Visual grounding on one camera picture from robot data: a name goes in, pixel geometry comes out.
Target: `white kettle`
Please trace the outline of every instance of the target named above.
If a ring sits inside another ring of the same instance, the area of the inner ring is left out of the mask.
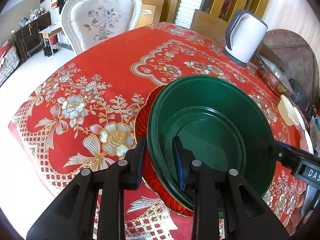
[[[253,13],[236,11],[226,29],[223,53],[240,66],[246,67],[265,35],[268,26]]]

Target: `white floor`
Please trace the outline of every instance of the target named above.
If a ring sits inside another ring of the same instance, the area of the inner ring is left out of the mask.
[[[75,56],[73,51],[56,48],[59,52],[51,57],[45,57],[42,50],[33,55],[0,87],[0,207],[23,238],[53,197],[40,183],[8,124],[29,95]]]

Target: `dark wooden sideboard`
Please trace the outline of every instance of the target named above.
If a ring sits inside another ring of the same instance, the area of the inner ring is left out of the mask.
[[[22,62],[25,62],[33,53],[44,47],[43,38],[39,31],[50,25],[50,12],[46,12],[12,34]]]

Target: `floral tablecloth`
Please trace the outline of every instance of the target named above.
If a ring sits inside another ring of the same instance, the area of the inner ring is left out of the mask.
[[[9,128],[43,185],[57,196],[81,169],[106,169],[124,158],[136,145],[135,119],[151,91],[194,74],[216,76],[242,89],[268,119],[275,139],[298,145],[299,135],[282,121],[279,99],[256,66],[240,67],[220,44],[168,23],[118,35],[78,55],[37,87]],[[263,199],[285,226],[305,187],[277,163]],[[190,238],[192,218],[171,211],[146,183],[125,192],[124,209],[127,239]]]

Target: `green basin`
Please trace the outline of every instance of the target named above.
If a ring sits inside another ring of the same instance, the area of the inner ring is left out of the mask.
[[[179,189],[174,136],[211,168],[237,169],[261,196],[268,190],[276,165],[266,154],[273,135],[259,107],[234,85],[205,75],[183,77],[158,94],[150,111],[153,168],[172,197],[193,210],[194,193]]]

